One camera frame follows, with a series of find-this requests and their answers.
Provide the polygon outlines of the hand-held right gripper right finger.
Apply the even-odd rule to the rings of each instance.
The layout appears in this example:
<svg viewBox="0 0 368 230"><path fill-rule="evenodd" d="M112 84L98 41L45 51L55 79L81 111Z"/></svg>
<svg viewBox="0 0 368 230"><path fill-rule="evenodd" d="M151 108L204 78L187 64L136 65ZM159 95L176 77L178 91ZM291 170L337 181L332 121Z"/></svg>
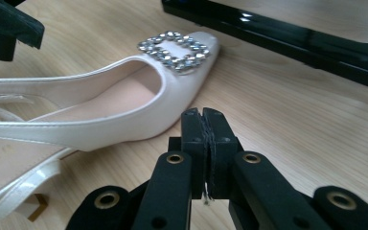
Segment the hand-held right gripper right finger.
<svg viewBox="0 0 368 230"><path fill-rule="evenodd" d="M239 140L222 112L205 107L203 120L209 147L208 195L212 199L227 199L234 155L240 151Z"/></svg>

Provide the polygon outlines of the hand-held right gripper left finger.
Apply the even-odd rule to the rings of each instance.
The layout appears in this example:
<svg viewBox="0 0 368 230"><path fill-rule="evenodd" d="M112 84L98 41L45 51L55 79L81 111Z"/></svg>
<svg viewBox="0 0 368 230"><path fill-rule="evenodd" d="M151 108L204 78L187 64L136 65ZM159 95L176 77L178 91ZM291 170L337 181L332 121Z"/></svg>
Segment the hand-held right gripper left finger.
<svg viewBox="0 0 368 230"><path fill-rule="evenodd" d="M205 189L206 135L197 108L181 114L181 150L192 158L192 197L201 199Z"/></svg>

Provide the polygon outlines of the white jewelled slingback heel shoe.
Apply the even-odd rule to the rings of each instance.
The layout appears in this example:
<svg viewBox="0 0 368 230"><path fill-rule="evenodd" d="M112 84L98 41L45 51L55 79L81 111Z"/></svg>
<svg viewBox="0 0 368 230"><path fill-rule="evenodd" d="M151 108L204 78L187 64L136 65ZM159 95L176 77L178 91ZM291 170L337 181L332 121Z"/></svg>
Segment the white jewelled slingback heel shoe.
<svg viewBox="0 0 368 230"><path fill-rule="evenodd" d="M67 77L0 79L0 219L45 208L37 189L59 174L60 161L154 137L190 105L219 54L205 32L167 31L138 54Z"/></svg>

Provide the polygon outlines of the red and black shoe rack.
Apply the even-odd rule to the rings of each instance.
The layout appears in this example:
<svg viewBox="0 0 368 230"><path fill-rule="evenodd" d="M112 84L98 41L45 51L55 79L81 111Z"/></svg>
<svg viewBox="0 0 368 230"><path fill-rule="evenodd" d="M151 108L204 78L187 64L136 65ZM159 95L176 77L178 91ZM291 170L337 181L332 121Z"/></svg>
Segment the red and black shoe rack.
<svg viewBox="0 0 368 230"><path fill-rule="evenodd" d="M161 0L164 12L368 86L368 43L320 33L210 0Z"/></svg>

